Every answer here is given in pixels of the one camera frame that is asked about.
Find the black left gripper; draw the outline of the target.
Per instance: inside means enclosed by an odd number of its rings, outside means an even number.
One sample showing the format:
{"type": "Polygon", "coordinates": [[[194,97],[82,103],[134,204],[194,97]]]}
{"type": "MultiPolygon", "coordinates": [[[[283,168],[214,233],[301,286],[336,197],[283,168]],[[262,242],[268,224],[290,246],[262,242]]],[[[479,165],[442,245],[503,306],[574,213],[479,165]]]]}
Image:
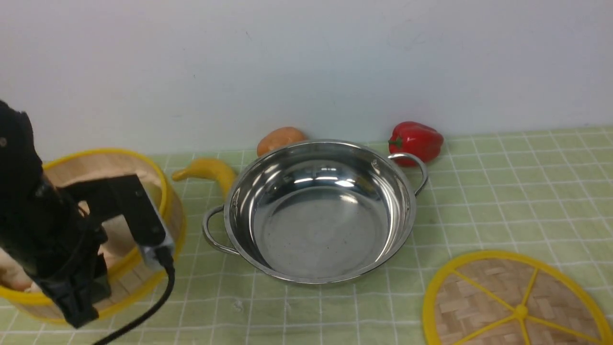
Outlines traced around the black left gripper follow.
{"type": "Polygon", "coordinates": [[[26,112],[0,105],[1,248],[62,312],[72,327],[99,318],[110,296],[100,246],[107,240],[66,191],[44,173],[26,112]]]}

